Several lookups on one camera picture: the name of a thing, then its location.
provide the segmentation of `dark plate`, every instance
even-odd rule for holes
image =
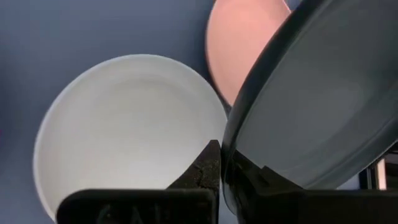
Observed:
[[[270,41],[231,111],[238,150],[308,189],[334,189],[398,138],[398,2],[308,0]]]

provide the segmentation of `white plate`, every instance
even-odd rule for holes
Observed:
[[[81,189],[164,189],[210,139],[222,141],[225,124],[212,87],[182,63],[155,55],[103,62],[45,115],[34,151],[40,200],[54,220]]]

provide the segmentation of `pink plate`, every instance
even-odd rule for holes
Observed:
[[[206,33],[213,79],[233,105],[249,70],[289,16],[283,0],[217,0]]]

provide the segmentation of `plate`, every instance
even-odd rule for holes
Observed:
[[[239,92],[224,161],[236,153],[305,189],[335,189],[380,158],[398,138],[398,15],[390,10],[398,3],[389,4],[303,1]],[[223,186],[233,210],[232,174],[223,173]]]
[[[289,16],[283,0],[217,0],[206,32],[211,75],[233,105],[254,62]]]
[[[156,55],[105,61],[72,81],[37,135],[34,180],[54,220],[59,203],[82,189],[165,189],[226,115],[212,87],[180,62]]]

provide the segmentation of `black plate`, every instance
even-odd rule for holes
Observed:
[[[393,0],[303,2],[239,92],[223,162],[238,150],[302,187],[335,189],[375,161],[398,137],[397,21]]]

